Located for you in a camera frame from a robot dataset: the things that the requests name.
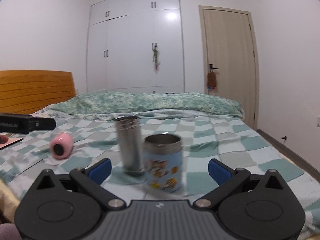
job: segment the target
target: bed sheet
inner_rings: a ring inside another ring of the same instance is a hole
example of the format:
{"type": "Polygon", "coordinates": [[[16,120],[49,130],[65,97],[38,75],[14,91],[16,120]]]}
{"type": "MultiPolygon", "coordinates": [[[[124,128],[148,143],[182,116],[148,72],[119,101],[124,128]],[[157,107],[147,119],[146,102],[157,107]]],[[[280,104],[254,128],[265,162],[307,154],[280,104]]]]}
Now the bed sheet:
{"type": "Polygon", "coordinates": [[[189,199],[193,202],[218,186],[207,171],[209,160],[216,158],[233,169],[244,167],[255,174],[277,169],[306,211],[307,219],[300,239],[320,232],[319,183],[288,162],[239,118],[214,118],[204,113],[190,115],[190,112],[187,117],[177,118],[171,110],[140,114],[143,137],[163,132],[182,137],[183,186],[175,193],[168,194],[146,186],[144,176],[133,178],[123,173],[113,119],[76,119],[63,113],[55,113],[54,116],[57,121],[54,131],[32,132],[22,142],[0,152],[0,178],[19,199],[43,169],[49,168],[56,174],[64,174],[108,157],[113,169],[102,186],[127,203],[132,199],[189,199]],[[74,153],[67,160],[57,161],[49,152],[49,142],[64,131],[73,135],[74,153]]]}

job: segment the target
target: door frame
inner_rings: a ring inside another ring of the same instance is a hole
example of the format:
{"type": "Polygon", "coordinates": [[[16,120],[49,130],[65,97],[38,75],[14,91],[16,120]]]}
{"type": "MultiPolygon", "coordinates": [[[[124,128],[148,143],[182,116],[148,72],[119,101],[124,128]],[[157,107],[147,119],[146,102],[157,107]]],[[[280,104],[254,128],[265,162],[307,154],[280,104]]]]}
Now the door frame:
{"type": "Polygon", "coordinates": [[[206,38],[206,31],[205,31],[205,23],[204,23],[204,10],[215,10],[215,11],[228,11],[228,12],[235,12],[245,14],[248,17],[249,24],[251,26],[251,37],[252,37],[252,44],[254,49],[254,65],[255,65],[255,77],[256,77],[256,104],[255,104],[255,119],[253,129],[256,130],[258,126],[258,117],[259,117],[259,60],[258,60],[258,49],[257,49],[257,41],[256,36],[254,33],[254,26],[251,17],[251,12],[247,11],[240,11],[236,9],[230,8],[222,8],[222,7],[214,7],[214,6],[202,6],[199,5],[199,13],[200,13],[200,24],[201,24],[201,34],[202,34],[202,45],[203,45],[203,59],[204,59],[204,93],[209,94],[209,90],[206,85],[207,81],[207,74],[209,69],[209,62],[208,62],[208,51],[207,51],[207,38],[206,38]]]}

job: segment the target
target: blue gripper pad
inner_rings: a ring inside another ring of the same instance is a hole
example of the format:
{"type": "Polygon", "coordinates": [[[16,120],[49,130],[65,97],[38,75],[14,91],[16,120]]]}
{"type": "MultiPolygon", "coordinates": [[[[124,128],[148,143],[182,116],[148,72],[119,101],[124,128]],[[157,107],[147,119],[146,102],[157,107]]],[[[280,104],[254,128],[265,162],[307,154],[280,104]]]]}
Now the blue gripper pad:
{"type": "Polygon", "coordinates": [[[219,186],[231,179],[234,175],[233,169],[229,168],[228,166],[224,165],[216,159],[211,159],[209,161],[208,171],[210,177],[213,178],[214,181],[219,184],[219,186]]]}
{"type": "Polygon", "coordinates": [[[110,176],[112,165],[109,159],[106,159],[103,162],[99,162],[97,164],[98,165],[96,167],[93,166],[92,169],[89,170],[87,176],[98,185],[101,185],[101,183],[110,176]]]}

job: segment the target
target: white wall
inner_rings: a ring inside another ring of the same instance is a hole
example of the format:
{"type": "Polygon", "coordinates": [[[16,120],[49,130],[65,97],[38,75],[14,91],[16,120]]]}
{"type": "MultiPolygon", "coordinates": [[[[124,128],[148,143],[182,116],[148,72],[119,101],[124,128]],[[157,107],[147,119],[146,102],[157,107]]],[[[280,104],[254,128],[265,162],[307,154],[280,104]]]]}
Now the white wall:
{"type": "Polygon", "coordinates": [[[1,0],[0,70],[71,71],[86,92],[90,0],[1,0]]]}
{"type": "MultiPolygon", "coordinates": [[[[92,0],[92,4],[103,0],[92,0]]],[[[247,10],[247,0],[180,0],[186,92],[204,92],[204,62],[199,5],[247,10]]]]}
{"type": "Polygon", "coordinates": [[[320,170],[320,0],[252,0],[258,128],[320,170]]]}

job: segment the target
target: white wardrobe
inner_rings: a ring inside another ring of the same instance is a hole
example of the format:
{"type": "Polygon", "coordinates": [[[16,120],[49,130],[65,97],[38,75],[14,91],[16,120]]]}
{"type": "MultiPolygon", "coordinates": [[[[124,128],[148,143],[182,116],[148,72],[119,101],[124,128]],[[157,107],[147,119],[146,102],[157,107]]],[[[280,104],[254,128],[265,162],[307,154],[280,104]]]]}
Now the white wardrobe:
{"type": "Polygon", "coordinates": [[[183,93],[179,0],[105,0],[92,6],[88,93],[183,93]],[[153,61],[157,44],[160,65],[153,61]]]}

